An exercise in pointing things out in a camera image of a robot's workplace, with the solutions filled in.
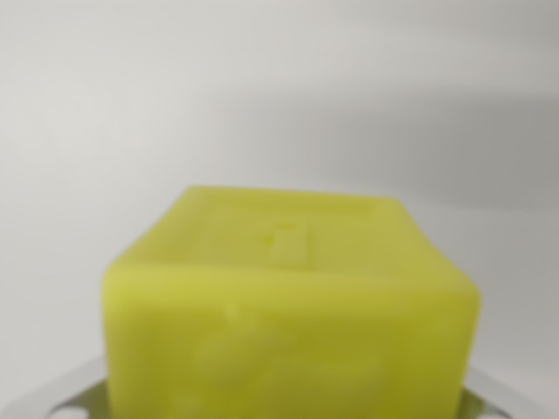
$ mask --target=soap dish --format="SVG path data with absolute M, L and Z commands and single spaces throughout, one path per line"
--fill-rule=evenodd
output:
M 110 419 L 104 358 L 11 403 L 0 419 Z M 466 375 L 456 419 L 559 419 L 477 368 Z

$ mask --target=white background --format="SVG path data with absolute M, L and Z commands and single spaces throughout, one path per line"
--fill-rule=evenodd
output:
M 100 275 L 189 184 L 390 194 L 559 410 L 559 3 L 0 2 L 0 408 L 102 352 Z

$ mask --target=yellow soap bar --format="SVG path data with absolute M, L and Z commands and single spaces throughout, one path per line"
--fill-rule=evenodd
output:
M 452 419 L 479 295 L 391 198 L 189 188 L 103 283 L 114 419 Z

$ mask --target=soap top surface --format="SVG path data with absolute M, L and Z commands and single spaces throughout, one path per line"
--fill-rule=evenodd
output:
M 471 286 L 388 197 L 196 186 L 114 266 L 165 265 Z

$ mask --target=soap bar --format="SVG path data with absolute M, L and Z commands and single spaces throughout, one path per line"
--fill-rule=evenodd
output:
M 222 187 L 102 299 L 114 419 L 451 419 L 479 305 L 398 200 Z

